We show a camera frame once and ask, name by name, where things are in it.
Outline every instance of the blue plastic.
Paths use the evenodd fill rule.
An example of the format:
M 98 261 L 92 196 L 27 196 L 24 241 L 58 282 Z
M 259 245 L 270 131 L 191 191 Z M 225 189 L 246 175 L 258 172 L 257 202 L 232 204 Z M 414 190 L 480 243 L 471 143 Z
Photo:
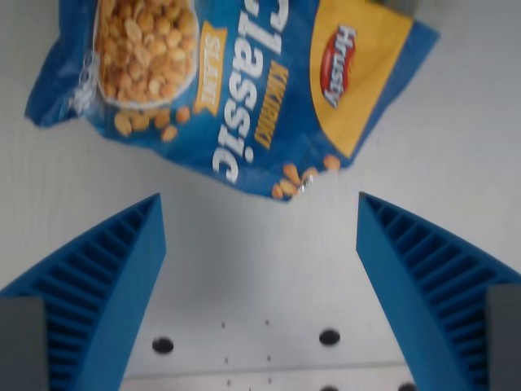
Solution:
M 50 391 L 117 391 L 166 254 L 159 195 L 64 245 L 0 292 L 46 304 Z
M 485 292 L 521 275 L 465 240 L 360 194 L 357 251 L 421 391 L 488 389 Z

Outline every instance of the snack bag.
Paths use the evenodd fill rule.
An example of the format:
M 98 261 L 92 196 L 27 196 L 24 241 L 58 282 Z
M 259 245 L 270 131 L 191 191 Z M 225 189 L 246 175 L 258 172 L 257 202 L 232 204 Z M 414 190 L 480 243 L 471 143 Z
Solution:
M 437 34 L 364 0 L 60 0 L 26 115 L 289 200 L 350 165 Z

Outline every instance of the yellow label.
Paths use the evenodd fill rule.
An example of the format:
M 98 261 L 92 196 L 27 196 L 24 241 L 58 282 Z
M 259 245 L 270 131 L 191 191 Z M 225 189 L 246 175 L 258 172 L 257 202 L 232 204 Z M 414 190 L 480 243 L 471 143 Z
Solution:
M 357 146 L 412 23 L 371 2 L 320 1 L 309 60 L 311 95 L 324 133 L 346 157 Z
M 225 52 L 227 29 L 215 29 L 204 22 L 199 51 L 199 88 L 194 110 L 203 109 L 217 115 L 221 99 L 222 61 Z

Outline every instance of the red logo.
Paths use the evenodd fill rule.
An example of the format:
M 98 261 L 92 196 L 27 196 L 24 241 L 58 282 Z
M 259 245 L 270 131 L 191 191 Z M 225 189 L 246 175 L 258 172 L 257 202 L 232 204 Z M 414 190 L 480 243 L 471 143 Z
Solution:
M 355 55 L 355 37 L 357 32 L 348 26 L 340 25 L 327 42 L 322 67 L 320 87 L 324 98 L 333 108 L 339 106 L 339 100 L 349 87 L 349 65 Z

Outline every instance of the screw hole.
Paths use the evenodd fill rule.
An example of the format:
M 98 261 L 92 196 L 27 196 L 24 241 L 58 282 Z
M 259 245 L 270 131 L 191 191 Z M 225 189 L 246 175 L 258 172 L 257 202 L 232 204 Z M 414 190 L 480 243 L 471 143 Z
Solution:
M 157 354 L 169 354 L 173 350 L 173 342 L 170 338 L 161 336 L 152 341 L 152 348 Z
M 335 346 L 340 342 L 340 333 L 332 328 L 328 328 L 320 333 L 318 339 L 324 346 Z
M 405 383 L 398 388 L 398 391 L 418 391 L 418 389 L 412 383 Z

